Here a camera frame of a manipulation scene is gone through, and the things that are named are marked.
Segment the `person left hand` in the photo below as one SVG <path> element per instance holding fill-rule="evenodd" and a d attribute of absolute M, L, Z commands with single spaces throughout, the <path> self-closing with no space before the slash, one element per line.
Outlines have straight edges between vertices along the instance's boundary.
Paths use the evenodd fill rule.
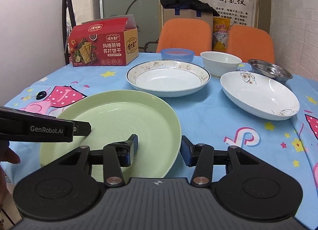
<path fill-rule="evenodd" d="M 1 162 L 8 162 L 12 164 L 19 164 L 20 163 L 20 157 L 9 147 L 9 142 L 1 140 Z M 7 195 L 7 184 L 5 181 L 5 172 L 1 168 L 1 187 L 0 187 L 0 203 L 1 208 L 3 207 L 3 203 L 5 200 L 5 197 Z"/>

